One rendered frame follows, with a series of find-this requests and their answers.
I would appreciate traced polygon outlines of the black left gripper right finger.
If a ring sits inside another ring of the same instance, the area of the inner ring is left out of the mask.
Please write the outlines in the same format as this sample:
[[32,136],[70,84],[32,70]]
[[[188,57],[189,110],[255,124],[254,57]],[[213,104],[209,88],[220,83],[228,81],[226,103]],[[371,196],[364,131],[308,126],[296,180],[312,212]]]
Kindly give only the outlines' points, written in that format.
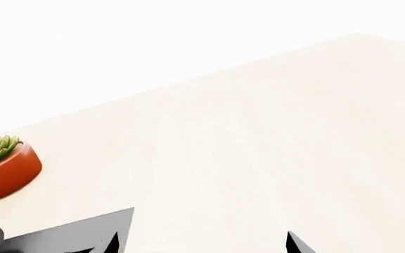
[[288,231],[285,241],[287,253],[315,253],[301,238],[292,231]]

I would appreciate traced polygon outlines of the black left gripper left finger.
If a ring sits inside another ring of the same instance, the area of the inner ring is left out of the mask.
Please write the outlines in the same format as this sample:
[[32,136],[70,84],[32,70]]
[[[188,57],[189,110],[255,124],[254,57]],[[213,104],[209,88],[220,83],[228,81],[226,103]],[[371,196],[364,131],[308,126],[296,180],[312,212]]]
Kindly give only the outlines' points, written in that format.
[[120,242],[118,238],[118,233],[115,233],[106,247],[104,253],[118,253],[120,248]]

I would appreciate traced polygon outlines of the succulent in orange pot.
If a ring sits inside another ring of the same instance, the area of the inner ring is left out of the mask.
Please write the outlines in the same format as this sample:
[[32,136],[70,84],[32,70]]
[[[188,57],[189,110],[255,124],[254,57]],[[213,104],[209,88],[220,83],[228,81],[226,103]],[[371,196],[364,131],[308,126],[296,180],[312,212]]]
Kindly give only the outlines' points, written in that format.
[[31,145],[18,136],[0,136],[0,199],[33,181],[42,163]]

